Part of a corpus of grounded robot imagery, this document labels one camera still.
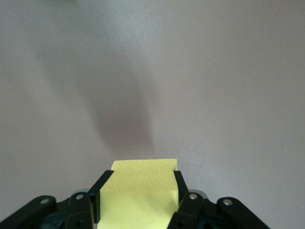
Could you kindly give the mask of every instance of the yellow sponge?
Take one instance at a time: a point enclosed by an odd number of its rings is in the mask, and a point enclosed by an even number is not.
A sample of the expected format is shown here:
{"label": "yellow sponge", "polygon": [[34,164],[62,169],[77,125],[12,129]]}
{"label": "yellow sponge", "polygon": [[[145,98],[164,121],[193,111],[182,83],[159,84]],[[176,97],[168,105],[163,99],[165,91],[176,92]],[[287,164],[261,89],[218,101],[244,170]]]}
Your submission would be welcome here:
{"label": "yellow sponge", "polygon": [[101,188],[98,229],[166,229],[178,210],[176,159],[115,161]]}

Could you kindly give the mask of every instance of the screw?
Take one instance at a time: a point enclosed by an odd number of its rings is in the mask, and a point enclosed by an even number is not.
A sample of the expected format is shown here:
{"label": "screw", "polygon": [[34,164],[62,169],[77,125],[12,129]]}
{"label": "screw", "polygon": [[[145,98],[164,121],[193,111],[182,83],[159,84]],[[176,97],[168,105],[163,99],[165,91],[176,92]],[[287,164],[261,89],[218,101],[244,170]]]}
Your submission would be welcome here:
{"label": "screw", "polygon": [[84,197],[83,194],[78,194],[75,198],[76,198],[76,199],[82,199],[83,197]]}
{"label": "screw", "polygon": [[197,196],[195,193],[191,193],[191,194],[189,195],[189,198],[190,198],[190,199],[197,199],[198,196]]}
{"label": "screw", "polygon": [[42,201],[40,201],[40,204],[46,204],[49,202],[48,198],[43,199]]}
{"label": "screw", "polygon": [[229,199],[224,199],[223,200],[223,203],[226,205],[226,206],[231,206],[233,204],[233,202]]}

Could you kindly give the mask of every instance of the white table surface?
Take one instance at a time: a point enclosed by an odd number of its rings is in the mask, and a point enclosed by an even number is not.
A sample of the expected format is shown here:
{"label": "white table surface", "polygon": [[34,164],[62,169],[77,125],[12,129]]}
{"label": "white table surface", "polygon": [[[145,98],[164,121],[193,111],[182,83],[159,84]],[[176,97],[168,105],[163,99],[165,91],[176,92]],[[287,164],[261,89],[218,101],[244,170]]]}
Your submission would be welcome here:
{"label": "white table surface", "polygon": [[305,228],[304,1],[0,1],[0,220],[114,160]]}

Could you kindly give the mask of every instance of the yellow foam block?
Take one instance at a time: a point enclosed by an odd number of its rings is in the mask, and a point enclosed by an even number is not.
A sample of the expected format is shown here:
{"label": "yellow foam block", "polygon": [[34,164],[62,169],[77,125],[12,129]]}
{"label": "yellow foam block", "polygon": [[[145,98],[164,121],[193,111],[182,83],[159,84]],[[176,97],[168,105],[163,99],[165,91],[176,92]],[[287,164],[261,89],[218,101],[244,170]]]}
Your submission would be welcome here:
{"label": "yellow foam block", "polygon": [[100,190],[98,229],[166,229],[178,210],[176,159],[115,161]]}

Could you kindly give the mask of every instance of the metal screw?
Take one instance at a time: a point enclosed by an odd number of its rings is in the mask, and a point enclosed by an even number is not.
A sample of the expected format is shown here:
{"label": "metal screw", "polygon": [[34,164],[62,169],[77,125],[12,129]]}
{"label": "metal screw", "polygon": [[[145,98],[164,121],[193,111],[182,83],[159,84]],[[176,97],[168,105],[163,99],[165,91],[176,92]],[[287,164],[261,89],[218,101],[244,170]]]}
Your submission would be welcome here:
{"label": "metal screw", "polygon": [[200,191],[200,190],[197,190],[197,189],[189,189],[189,192],[192,192],[192,193],[196,193],[196,194],[199,194],[200,196],[202,196],[203,199],[208,199],[208,196]]}
{"label": "metal screw", "polygon": [[76,199],[81,199],[81,198],[83,198],[83,197],[84,197],[83,194],[78,194],[75,198],[76,198]]}
{"label": "metal screw", "polygon": [[226,205],[226,206],[231,206],[233,204],[233,202],[229,199],[224,199],[223,200],[223,203]]}
{"label": "metal screw", "polygon": [[42,201],[40,201],[40,204],[46,204],[49,202],[48,198],[43,199]]}
{"label": "metal screw", "polygon": [[195,193],[191,193],[191,194],[189,195],[189,198],[190,198],[190,199],[197,199],[198,196],[197,196]]}

